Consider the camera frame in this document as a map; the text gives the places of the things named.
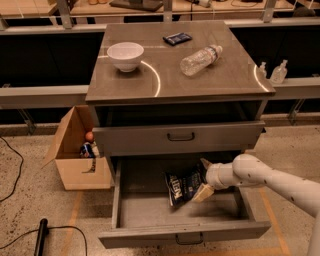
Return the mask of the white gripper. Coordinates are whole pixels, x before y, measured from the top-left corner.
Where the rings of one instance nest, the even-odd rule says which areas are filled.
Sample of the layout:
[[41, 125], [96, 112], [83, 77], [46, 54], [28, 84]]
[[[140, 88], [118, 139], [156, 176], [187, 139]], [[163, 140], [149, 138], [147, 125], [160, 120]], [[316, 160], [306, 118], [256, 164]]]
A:
[[202, 202], [210, 197], [215, 190], [226, 189], [234, 184], [233, 168], [231, 163], [212, 164], [205, 158], [200, 159], [203, 167], [207, 170], [206, 181], [202, 183], [192, 198], [193, 202]]

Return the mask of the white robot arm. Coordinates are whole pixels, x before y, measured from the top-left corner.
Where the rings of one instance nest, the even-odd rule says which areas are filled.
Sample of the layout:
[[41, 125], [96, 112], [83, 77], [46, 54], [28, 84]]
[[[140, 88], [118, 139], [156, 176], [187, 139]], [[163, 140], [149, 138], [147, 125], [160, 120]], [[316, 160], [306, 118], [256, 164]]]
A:
[[320, 256], [320, 184], [274, 169], [250, 154], [240, 154], [231, 163], [213, 164], [202, 158], [206, 169], [192, 200], [202, 202], [215, 190], [231, 186], [264, 185], [315, 218], [307, 256]]

